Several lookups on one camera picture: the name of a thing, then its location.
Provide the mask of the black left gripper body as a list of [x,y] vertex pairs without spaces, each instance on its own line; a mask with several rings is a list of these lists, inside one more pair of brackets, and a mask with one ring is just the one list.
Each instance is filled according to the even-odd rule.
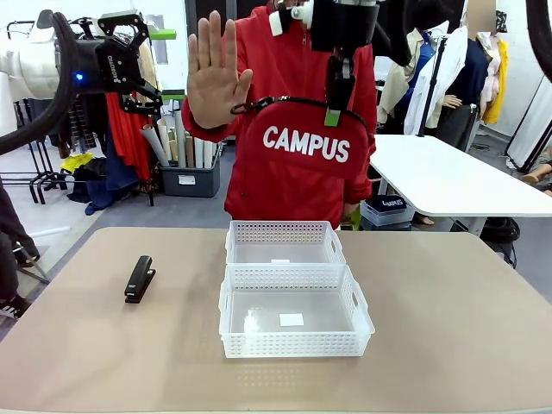
[[139,52],[130,45],[115,38],[79,40],[77,52],[78,93],[130,93],[142,86]]

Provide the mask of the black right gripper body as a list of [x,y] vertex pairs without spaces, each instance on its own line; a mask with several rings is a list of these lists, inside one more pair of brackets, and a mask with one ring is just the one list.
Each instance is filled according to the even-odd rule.
[[352,56],[371,43],[378,16],[376,0],[312,0],[311,48]]

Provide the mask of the red CAMPUS zipper pouch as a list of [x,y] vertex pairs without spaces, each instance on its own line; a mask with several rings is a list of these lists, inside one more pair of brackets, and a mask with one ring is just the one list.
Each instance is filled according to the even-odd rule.
[[367,126],[349,110],[299,97],[264,97],[242,103],[231,113],[243,116],[241,138],[247,157],[301,167],[340,179],[353,179],[369,155]]

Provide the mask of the black stapler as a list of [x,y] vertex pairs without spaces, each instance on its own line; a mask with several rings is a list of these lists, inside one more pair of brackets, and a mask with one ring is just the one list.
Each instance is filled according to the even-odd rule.
[[147,255],[141,256],[137,261],[124,291],[126,303],[139,304],[141,302],[156,274],[156,270],[152,268],[152,263],[152,257]]

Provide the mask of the person's right hand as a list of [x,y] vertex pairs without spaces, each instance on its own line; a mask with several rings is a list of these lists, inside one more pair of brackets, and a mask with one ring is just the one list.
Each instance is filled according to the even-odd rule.
[[231,110],[247,101],[253,71],[238,71],[235,22],[221,25],[213,10],[188,40],[187,101],[197,125],[215,129],[234,121]]

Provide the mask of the beige hanging garment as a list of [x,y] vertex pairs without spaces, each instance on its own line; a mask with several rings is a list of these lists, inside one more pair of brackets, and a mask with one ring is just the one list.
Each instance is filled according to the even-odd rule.
[[146,41],[142,42],[142,44],[140,44],[139,46],[138,65],[141,77],[151,86],[159,89],[158,79],[155,71],[154,58],[151,48]]

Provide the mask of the red hanging dress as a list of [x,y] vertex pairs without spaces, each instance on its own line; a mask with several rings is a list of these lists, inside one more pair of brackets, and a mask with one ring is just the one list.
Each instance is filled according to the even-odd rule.
[[140,180],[149,180],[152,148],[141,134],[147,117],[122,110],[115,92],[106,93],[105,98],[117,154],[125,165],[135,168]]

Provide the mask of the cream paper roll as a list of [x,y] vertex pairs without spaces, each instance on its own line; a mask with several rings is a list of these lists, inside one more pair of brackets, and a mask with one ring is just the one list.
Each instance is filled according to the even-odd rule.
[[170,148],[170,139],[169,139],[169,135],[168,135],[168,127],[167,127],[167,124],[166,124],[166,119],[164,117],[160,118],[157,121],[157,127],[158,127],[158,130],[159,130],[161,146],[163,147],[163,150],[165,152],[165,156],[166,156],[168,161],[171,161],[173,159],[173,157],[172,157],[172,152],[171,152],[171,148]]

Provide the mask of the white cardboard tube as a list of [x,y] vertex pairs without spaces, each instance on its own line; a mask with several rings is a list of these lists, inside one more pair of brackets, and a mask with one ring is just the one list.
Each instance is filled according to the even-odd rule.
[[185,128],[182,120],[182,111],[175,110],[173,112],[175,131],[177,138],[177,149],[178,149],[178,165],[180,168],[186,167],[185,159]]

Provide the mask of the mannequin with beige coat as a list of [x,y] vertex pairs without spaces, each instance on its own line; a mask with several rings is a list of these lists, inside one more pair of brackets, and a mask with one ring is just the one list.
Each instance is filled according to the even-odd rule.
[[411,51],[410,63],[406,66],[392,66],[379,99],[378,123],[384,126],[387,134],[403,133],[406,113],[419,74],[436,52],[436,43],[424,30],[414,28],[407,35],[407,41]]

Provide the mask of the navy cloth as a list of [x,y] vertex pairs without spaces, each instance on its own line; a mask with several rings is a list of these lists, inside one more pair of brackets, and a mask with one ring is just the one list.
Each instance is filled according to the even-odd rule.
[[107,209],[139,184],[135,169],[117,155],[92,159],[83,166],[82,173],[90,199],[85,208],[87,216]]

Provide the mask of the yellow cloth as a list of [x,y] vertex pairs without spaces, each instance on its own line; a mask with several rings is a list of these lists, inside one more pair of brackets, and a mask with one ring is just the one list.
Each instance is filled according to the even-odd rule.
[[94,154],[91,154],[91,153],[70,155],[64,159],[64,161],[60,166],[60,170],[63,172],[73,174],[77,168],[86,165],[93,158],[94,158]]

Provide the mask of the grey plastic bin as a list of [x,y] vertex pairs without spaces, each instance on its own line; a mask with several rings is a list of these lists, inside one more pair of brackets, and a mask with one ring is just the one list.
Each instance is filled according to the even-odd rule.
[[172,197],[213,198],[220,188],[220,165],[211,169],[162,167],[164,193]]

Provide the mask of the black tripod pole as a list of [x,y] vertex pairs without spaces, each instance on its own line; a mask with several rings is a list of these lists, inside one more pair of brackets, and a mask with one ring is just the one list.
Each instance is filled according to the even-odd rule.
[[444,53],[445,48],[446,48],[448,37],[449,36],[447,34],[444,34],[440,38],[440,41],[439,41],[439,44],[438,44],[438,48],[437,48],[436,55],[435,55],[435,63],[433,65],[433,70],[432,70],[432,74],[431,74],[431,78],[430,78],[430,87],[429,87],[428,94],[427,94],[427,97],[426,97],[425,105],[424,105],[424,108],[423,108],[423,115],[422,115],[422,119],[421,119],[421,122],[420,122],[419,130],[418,130],[418,133],[417,133],[418,136],[424,136],[428,116],[429,116],[430,112],[433,111],[433,109],[431,109],[431,105],[432,105],[431,102],[432,102],[434,92],[435,92],[435,88],[436,88],[436,85],[437,85],[438,72],[439,72],[439,69],[440,69],[440,66],[441,66],[441,63],[442,63],[442,56],[443,56],[443,53]]

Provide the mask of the white hanging shirt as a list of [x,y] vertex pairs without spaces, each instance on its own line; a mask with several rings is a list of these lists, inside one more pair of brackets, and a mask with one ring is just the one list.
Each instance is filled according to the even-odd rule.
[[444,53],[436,51],[436,54],[426,63],[420,71],[414,90],[412,92],[409,108],[404,122],[404,134],[414,135],[419,132],[422,124],[423,112],[430,91],[430,81],[436,65],[436,59],[441,57],[441,64],[437,70],[436,85],[431,95],[428,116],[425,125],[442,107],[442,99],[445,92],[457,78],[465,65],[467,54],[468,30],[466,26],[457,28],[451,34],[444,37],[446,40]]

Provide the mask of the person in red jacket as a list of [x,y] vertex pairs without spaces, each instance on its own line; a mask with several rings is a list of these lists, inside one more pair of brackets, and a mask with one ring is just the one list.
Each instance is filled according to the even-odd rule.
[[[278,0],[253,9],[235,22],[238,71],[253,71],[247,101],[291,96],[324,99],[327,53],[311,50],[310,35],[293,22],[281,36],[273,36],[269,15]],[[338,228],[362,200],[372,195],[372,184],[363,169],[353,179],[247,157],[241,138],[247,132],[243,116],[215,129],[196,124],[187,96],[182,109],[185,128],[195,137],[219,142],[236,138],[233,165],[224,208],[235,220],[327,221]]]

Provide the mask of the green stool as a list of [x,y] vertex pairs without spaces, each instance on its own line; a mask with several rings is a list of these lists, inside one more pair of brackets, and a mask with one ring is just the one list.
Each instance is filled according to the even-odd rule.
[[349,216],[345,216],[340,224],[340,230],[344,231],[362,231],[361,227],[361,211],[356,209]]

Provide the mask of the mannequin with navy top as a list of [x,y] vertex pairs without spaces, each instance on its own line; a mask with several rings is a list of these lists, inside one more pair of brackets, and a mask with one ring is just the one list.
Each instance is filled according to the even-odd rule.
[[467,41],[465,65],[446,94],[461,100],[458,108],[443,107],[436,137],[461,151],[467,149],[469,136],[480,114],[480,94],[487,77],[489,61],[479,42]]

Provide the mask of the clear storage box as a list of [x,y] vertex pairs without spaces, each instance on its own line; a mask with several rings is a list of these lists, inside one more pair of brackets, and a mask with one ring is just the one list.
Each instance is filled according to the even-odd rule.
[[376,227],[408,223],[415,210],[400,196],[377,196],[363,200],[360,204],[361,216]]

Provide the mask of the black metal clothes rack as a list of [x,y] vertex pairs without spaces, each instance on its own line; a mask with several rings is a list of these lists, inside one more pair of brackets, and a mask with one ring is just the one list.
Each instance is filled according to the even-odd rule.
[[[56,25],[68,21],[62,13],[54,14]],[[80,96],[82,95],[71,97],[67,91],[59,91],[54,98],[48,100],[25,98],[13,101],[9,93],[9,82],[0,74],[0,155],[23,146],[39,151],[34,158],[42,162],[36,167],[37,172],[32,178],[19,179],[14,173],[10,173],[8,177],[11,185],[27,185],[35,203],[45,202],[42,190],[45,185],[66,188],[66,181],[61,173],[55,172],[51,167],[43,140],[70,111],[78,109]]]

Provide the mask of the white background table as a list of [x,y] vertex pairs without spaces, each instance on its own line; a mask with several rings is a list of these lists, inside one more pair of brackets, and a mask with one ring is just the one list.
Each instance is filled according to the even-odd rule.
[[426,216],[552,217],[552,198],[432,136],[376,135],[371,165]]

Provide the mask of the yellow hanging garment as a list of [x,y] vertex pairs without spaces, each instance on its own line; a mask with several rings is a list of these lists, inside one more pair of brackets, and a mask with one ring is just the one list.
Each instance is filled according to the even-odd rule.
[[498,122],[505,100],[509,65],[508,44],[498,39],[498,48],[501,59],[498,71],[498,91],[496,92],[495,98],[486,106],[486,111],[483,114],[482,120],[486,124],[496,124]]

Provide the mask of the white perforated plastic basket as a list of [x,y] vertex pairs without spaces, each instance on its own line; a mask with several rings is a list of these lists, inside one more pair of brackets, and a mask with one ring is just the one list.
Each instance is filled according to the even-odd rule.
[[231,221],[225,248],[228,264],[346,262],[336,231],[325,221]]
[[[375,331],[345,264],[229,264],[218,308],[227,358],[360,357]],[[281,327],[280,313],[304,325]]]

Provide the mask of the bystander dark trouser leg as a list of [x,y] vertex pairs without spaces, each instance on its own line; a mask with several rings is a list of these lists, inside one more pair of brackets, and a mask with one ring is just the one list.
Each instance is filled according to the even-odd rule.
[[17,256],[13,253],[18,242],[33,260],[40,259],[34,240],[23,227],[0,179],[0,306],[3,308],[5,306],[16,308],[20,304],[25,304],[25,299],[17,291],[19,282],[16,264],[31,267],[32,262],[25,254]]

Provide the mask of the white reflector panel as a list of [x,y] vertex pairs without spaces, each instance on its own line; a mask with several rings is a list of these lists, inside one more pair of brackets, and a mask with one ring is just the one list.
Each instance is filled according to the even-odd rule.
[[543,77],[505,154],[520,172],[529,171],[552,139],[552,83]]

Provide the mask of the black bag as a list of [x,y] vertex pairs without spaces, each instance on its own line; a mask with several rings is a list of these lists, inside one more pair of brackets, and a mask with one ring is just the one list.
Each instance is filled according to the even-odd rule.
[[495,253],[502,254],[512,268],[518,263],[514,243],[519,236],[520,228],[512,217],[488,217],[480,233],[481,240]]

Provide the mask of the black white sneaker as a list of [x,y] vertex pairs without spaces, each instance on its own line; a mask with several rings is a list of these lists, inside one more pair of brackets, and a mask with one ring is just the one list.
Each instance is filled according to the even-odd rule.
[[19,295],[0,303],[0,317],[8,317],[14,320],[21,318],[31,303]]

